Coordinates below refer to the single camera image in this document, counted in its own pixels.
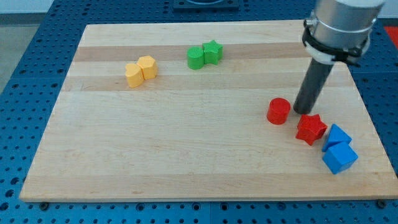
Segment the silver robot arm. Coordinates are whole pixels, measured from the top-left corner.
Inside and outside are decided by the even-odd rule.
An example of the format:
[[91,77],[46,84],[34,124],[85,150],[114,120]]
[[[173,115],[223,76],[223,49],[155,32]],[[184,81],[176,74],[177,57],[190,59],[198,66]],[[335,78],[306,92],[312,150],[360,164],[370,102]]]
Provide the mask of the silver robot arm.
[[303,22],[302,42],[318,63],[356,65],[385,0],[318,0]]

